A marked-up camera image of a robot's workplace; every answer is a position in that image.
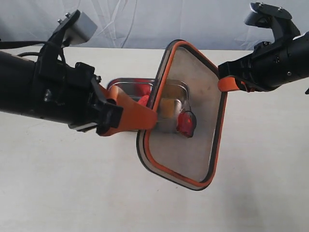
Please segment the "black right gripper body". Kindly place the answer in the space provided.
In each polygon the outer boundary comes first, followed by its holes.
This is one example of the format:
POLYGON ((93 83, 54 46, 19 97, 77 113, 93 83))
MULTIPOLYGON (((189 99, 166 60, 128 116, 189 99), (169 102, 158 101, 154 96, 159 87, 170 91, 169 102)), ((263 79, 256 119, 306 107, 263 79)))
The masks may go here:
POLYGON ((238 87, 243 81, 260 90, 269 92, 297 80, 293 68, 293 46, 295 41, 279 45, 259 44, 254 51, 234 61, 218 66, 219 79, 234 77, 238 87))

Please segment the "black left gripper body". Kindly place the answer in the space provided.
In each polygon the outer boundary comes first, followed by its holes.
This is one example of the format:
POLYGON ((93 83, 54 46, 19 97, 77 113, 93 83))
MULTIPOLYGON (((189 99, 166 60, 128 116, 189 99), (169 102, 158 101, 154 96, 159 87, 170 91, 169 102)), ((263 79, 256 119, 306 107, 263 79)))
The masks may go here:
POLYGON ((67 124, 81 132, 118 128, 123 108, 104 95, 100 81, 94 67, 82 62, 71 67, 62 48, 44 45, 33 77, 34 118, 67 124))

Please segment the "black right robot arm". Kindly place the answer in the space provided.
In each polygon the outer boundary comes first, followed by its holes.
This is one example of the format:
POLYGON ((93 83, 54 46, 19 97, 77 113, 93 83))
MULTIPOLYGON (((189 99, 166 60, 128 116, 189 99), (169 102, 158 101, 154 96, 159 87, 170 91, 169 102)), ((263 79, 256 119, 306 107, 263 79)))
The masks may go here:
POLYGON ((309 34, 261 42, 254 51, 218 66, 221 92, 270 92, 309 76, 309 34))

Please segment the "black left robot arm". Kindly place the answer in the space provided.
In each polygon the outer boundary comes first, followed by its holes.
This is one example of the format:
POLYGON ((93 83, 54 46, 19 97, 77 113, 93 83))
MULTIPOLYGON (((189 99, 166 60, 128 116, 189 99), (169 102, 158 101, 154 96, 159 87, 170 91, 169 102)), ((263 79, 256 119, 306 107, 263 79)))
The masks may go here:
POLYGON ((152 129, 157 113, 134 101, 121 88, 106 89, 95 68, 66 63, 63 49, 46 44, 37 60, 0 54, 0 110, 68 125, 71 130, 96 130, 100 136, 152 129))

